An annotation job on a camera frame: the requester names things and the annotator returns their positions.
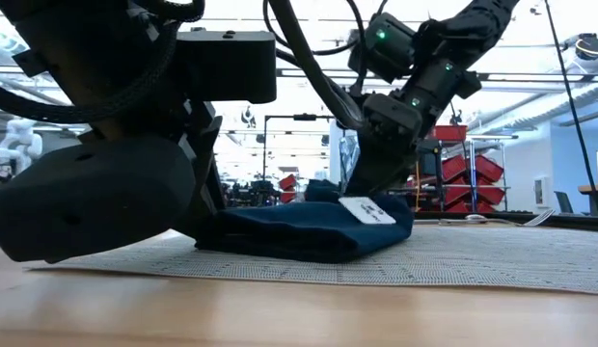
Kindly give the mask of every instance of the clothing tag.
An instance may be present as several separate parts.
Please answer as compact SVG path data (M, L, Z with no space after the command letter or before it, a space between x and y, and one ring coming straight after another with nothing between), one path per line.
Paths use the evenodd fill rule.
M395 219L383 211L370 198L340 198L342 206L353 214L361 223L367 225L392 225Z

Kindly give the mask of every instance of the white robot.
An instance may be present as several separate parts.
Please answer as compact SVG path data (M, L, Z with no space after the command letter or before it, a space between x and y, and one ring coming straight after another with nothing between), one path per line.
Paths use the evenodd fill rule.
M6 137L0 143L0 176L12 177L31 166L40 158L41 136L33 132L35 120L9 120Z

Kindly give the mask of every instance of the gray rug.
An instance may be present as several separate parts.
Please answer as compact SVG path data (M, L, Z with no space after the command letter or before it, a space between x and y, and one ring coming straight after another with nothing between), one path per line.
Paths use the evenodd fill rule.
M43 268L350 285L500 286L598 294L598 233L530 227L416 227L409 240L347 264L203 252L178 236Z

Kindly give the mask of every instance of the ceiling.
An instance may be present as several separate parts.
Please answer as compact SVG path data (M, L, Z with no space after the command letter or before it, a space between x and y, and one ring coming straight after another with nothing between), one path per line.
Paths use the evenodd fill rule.
M355 0L363 19L370 18L378 8L380 0ZM467 0L394 0L390 1L386 11L404 21L411 28L428 18L444 19L455 15L464 8ZM351 29L356 27L354 18L348 5L342 0L294 0L293 7L313 49L332 47L337 41L345 40ZM598 33L598 11L596 0L565 0L551 1L554 12L558 36L564 40L581 32ZM535 15L530 9L536 9ZM216 0L207 1L205 16L194 24L184 24L182 30L189 26L205 27L207 30L265 30L262 22L261 0ZM5 54L2 47L8 45L9 39L17 36L12 25L0 14L0 65L10 64L10 54ZM510 73L543 73L557 67L557 57L552 46L553 38L550 32L548 17L545 15L543 1L521 0L517 6L513 20L503 39L497 47L488 52L472 69L480 72L510 72ZM318 58L323 68L347 68L347 53L337 56ZM289 67L284 62L278 62L278 67ZM30 83L24 76L12 75L21 83ZM476 93L468 100L456 98L453 100L456 109L463 110L464 121L471 120L476 114L501 110L527 98L532 93L505 93L500 90L511 89L510 83L486 83L485 90ZM257 126L252 133L244 131L246 125L241 122L240 115L245 111L246 102L215 103L218 115L224 116L225 130L241 130L243 134L222 136L216 145L218 161L224 170L237 174L258 172L262 166L261 144L257 142L256 133L262 131L265 115L293 115L300 113L314 113L327 115L318 96L304 78L280 78L278 80L278 100L265 104L253 105L251 112L255 115ZM389 87L375 84L370 87L379 93L384 93ZM44 91L52 97L68 101L61 92ZM449 121L449 115L442 117L443 122ZM317 171L328 166L329 160L323 152L328 153L327 147L321 144L322 135L328 133L327 121L304 123L293 120L272 120L268 124L270 130L303 130L310 131L304 135L275 135L269 136L267 143L274 159L270 159L269 166L297 165Z

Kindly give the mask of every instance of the wooden table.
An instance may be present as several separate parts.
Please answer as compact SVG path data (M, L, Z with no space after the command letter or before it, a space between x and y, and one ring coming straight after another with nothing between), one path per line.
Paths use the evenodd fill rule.
M598 346L598 296L23 273L0 251L0 347Z
M597 195L598 195L598 184L595 185L595 190L597 191ZM598 216L598 211L597 211L597 204L595 202L595 199L592 196L592 189L590 189L590 186L580 186L578 187L578 191L580 193L582 193L583 195L587 195L588 196L588 203L590 205L590 215L591 216Z

